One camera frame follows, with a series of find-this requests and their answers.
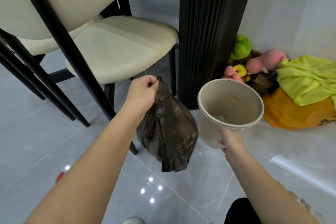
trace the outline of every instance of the left arm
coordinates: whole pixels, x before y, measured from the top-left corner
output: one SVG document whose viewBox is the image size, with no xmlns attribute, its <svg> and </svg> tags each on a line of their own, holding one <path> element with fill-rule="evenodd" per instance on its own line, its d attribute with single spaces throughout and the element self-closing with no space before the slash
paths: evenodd
<svg viewBox="0 0 336 224">
<path fill-rule="evenodd" d="M 53 186 L 26 224 L 101 223 L 132 137 L 155 100 L 153 76 L 133 80 L 127 99 L 101 136 Z"/>
</svg>

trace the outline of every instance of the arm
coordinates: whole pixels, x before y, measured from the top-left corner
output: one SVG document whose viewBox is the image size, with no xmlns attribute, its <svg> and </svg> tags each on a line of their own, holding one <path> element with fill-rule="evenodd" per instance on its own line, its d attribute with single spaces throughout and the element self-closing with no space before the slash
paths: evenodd
<svg viewBox="0 0 336 224">
<path fill-rule="evenodd" d="M 153 76 L 132 81 L 121 110 L 37 205 L 27 224 L 102 222 L 132 137 L 157 88 Z"/>
<path fill-rule="evenodd" d="M 254 211 L 263 224 L 307 223 L 317 220 L 253 158 L 240 136 L 228 128 L 221 130 L 222 150 Z"/>
</svg>

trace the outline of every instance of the green plush toy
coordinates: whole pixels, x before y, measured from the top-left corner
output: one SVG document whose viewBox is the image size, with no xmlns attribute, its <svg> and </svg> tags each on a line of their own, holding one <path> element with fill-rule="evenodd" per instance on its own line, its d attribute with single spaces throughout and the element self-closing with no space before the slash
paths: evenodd
<svg viewBox="0 0 336 224">
<path fill-rule="evenodd" d="M 229 62 L 246 58 L 247 56 L 249 56 L 251 48 L 252 43 L 250 39 L 245 35 L 238 34 L 233 49 L 231 51 Z"/>
</svg>

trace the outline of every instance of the orange bag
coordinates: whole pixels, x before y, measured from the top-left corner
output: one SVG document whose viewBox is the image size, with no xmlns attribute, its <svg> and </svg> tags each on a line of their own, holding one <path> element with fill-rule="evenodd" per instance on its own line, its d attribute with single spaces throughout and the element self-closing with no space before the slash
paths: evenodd
<svg viewBox="0 0 336 224">
<path fill-rule="evenodd" d="M 279 88 L 262 99 L 265 105 L 264 118 L 275 128 L 295 130 L 336 122 L 336 111 L 330 97 L 321 102 L 299 106 Z"/>
</svg>

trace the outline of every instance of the left hand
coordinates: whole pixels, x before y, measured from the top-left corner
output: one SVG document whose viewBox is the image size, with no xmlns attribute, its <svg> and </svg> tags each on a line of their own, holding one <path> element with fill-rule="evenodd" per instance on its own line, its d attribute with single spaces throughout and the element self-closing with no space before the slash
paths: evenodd
<svg viewBox="0 0 336 224">
<path fill-rule="evenodd" d="M 142 119 L 155 101 L 158 86 L 158 80 L 152 75 L 134 79 L 129 87 L 124 106 L 138 114 Z"/>
</svg>

